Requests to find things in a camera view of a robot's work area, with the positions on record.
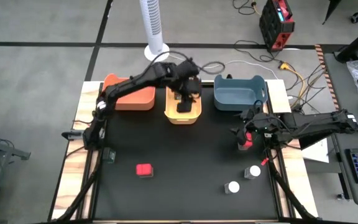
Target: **blue bin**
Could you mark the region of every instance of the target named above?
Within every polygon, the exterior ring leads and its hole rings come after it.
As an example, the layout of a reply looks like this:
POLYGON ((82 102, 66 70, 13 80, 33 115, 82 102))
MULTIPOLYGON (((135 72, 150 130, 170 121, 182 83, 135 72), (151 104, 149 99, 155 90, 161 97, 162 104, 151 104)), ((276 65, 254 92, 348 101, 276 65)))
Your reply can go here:
POLYGON ((248 110, 257 100, 267 101, 266 83, 259 75, 250 80, 223 78, 222 75, 215 77, 214 103, 218 110, 248 110))

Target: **plastic bin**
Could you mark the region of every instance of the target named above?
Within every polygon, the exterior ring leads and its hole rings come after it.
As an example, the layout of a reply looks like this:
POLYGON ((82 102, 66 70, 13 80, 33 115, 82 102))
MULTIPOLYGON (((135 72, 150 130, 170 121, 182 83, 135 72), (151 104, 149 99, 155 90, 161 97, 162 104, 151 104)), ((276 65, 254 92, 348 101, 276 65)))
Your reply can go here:
POLYGON ((172 124, 193 124, 201 114, 201 98, 196 99, 188 113, 178 113, 177 104, 180 100, 175 99, 175 93, 166 87, 165 115, 172 124))
MULTIPOLYGON (((109 74, 104 79, 103 90, 108 85, 120 83, 128 78, 118 78, 115 74, 109 74)), ((154 106, 155 87, 149 86, 123 96, 117 100, 116 110, 145 111, 154 106)))
POLYGON ((250 80, 223 78, 214 80, 214 104, 221 111, 248 110, 255 101, 267 100, 265 80, 256 75, 250 80))

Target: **orange bin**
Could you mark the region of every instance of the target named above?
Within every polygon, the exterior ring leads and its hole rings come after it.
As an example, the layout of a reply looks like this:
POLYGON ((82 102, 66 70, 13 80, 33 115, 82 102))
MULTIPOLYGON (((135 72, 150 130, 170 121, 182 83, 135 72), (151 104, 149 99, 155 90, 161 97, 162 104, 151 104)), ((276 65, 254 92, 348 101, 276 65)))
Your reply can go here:
MULTIPOLYGON (((109 86, 120 83, 128 78, 118 78, 115 74, 109 74, 104 79, 103 90, 109 86)), ((154 106, 155 87, 149 86, 123 96, 117 100, 116 110, 145 111, 154 106)))
POLYGON ((165 97, 165 115, 172 124, 193 124, 201 114, 201 98, 197 98, 191 105, 191 111, 187 113, 178 113, 177 105, 180 100, 175 99, 175 93, 166 87, 165 97))

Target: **wire bundle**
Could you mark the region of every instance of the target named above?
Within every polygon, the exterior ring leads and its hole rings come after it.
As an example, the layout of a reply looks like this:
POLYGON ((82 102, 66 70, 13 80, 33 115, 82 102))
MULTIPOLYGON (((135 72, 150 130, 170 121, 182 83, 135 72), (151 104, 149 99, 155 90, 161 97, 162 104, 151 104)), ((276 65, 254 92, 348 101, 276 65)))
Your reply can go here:
POLYGON ((303 107, 305 104, 309 104, 310 100, 312 100, 318 93, 320 93, 323 89, 325 89, 325 86, 324 87, 314 87, 314 84, 317 82, 317 80, 323 76, 324 72, 321 72, 319 75, 317 75, 316 77, 314 77, 313 79, 311 79, 314 75, 316 75, 318 72, 324 70, 323 68, 320 68, 318 70, 318 68, 320 67, 320 65, 318 65, 314 70, 313 72, 307 76, 306 78, 303 78, 299 73, 297 74, 297 76, 300 77, 300 81, 297 81, 295 82, 290 88, 287 89, 287 91, 289 90, 292 90, 295 86, 297 86, 299 83, 302 82, 302 87, 301 87, 301 90, 298 94, 298 96, 294 96, 296 98, 296 101, 294 103, 291 104, 291 108, 294 108, 296 106, 296 104, 300 101, 303 101, 300 102, 301 105, 300 107, 303 107), (319 90, 317 91, 317 93, 315 93, 310 99, 308 99, 308 95, 309 95, 309 92, 311 89, 316 89, 316 90, 319 90))

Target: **black robotic arm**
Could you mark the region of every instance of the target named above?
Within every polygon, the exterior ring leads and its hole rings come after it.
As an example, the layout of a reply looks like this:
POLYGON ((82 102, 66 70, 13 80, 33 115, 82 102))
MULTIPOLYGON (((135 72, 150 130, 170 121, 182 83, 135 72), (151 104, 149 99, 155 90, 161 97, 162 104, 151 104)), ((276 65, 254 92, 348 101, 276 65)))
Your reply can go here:
POLYGON ((96 100, 96 109, 93 112, 93 120, 90 126, 84 130, 85 149, 100 146, 100 131, 106 118, 114 113, 117 100, 147 86, 167 86, 171 88, 181 96, 177 111, 180 113, 191 111, 191 104, 194 101, 193 95, 200 94, 201 91, 201 83, 197 78, 198 74, 199 67, 191 58, 179 65, 156 62, 150 64, 139 75, 107 86, 96 100))

